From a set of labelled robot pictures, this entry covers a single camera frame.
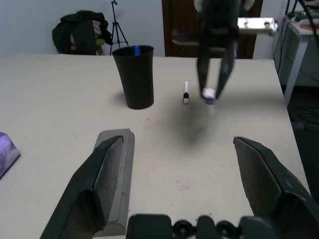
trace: white wall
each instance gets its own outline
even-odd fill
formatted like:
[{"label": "white wall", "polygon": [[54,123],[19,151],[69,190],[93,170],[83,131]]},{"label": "white wall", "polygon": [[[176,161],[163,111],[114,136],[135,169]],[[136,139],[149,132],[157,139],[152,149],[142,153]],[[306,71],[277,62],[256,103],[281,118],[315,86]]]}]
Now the white wall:
[{"label": "white wall", "polygon": [[[112,31],[111,0],[0,0],[0,58],[57,53],[52,29],[78,10],[104,13]],[[156,56],[164,56],[161,0],[118,0],[116,14],[130,45],[151,45]]]}]

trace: floor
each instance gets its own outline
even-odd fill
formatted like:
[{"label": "floor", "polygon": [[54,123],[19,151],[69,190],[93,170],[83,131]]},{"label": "floor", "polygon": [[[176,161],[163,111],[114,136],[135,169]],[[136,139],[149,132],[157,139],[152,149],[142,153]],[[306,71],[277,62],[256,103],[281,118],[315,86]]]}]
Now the floor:
[{"label": "floor", "polygon": [[319,88],[295,87],[288,112],[311,195],[319,204]]}]

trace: white marker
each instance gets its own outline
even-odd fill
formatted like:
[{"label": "white marker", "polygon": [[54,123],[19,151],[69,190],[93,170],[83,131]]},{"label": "white marker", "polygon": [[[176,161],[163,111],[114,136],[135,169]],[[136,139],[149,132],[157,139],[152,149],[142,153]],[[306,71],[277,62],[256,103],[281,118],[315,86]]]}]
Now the white marker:
[{"label": "white marker", "polygon": [[185,81],[185,84],[184,84],[183,104],[184,105],[189,104],[188,81]]}]

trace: tripod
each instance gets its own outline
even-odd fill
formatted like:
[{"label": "tripod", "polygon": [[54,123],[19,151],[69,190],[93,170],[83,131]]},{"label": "tripod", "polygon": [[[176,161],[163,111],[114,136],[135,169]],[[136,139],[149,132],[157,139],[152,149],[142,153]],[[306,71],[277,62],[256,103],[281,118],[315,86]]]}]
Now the tripod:
[{"label": "tripod", "polygon": [[[124,33],[122,32],[122,29],[121,29],[121,27],[120,27],[120,24],[116,21],[115,12],[114,12],[114,4],[117,5],[118,3],[117,3],[115,0],[113,0],[113,1],[111,2],[111,4],[112,4],[112,10],[113,10],[113,17],[114,17],[113,29],[112,29],[112,43],[113,43],[113,44],[117,43],[117,44],[119,45],[119,48],[121,48],[121,43],[126,43],[127,46],[129,46],[129,43],[128,43],[128,41],[126,40],[126,38],[125,38],[125,36],[124,36]],[[117,41],[116,41],[116,42],[113,42],[113,39],[114,39],[114,28],[115,28],[116,37],[117,37]],[[123,38],[124,38],[124,41],[120,41],[118,29],[120,30],[120,32],[121,32],[121,34],[122,34],[122,36],[123,36]]]}]

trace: blue marker cap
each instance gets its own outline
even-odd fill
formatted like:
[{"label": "blue marker cap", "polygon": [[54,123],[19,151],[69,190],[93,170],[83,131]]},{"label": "blue marker cap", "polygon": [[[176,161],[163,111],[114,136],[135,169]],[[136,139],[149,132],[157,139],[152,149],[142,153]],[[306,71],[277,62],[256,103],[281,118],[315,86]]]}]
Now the blue marker cap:
[{"label": "blue marker cap", "polygon": [[141,48],[140,46],[135,46],[135,55],[139,56],[141,54]]}]

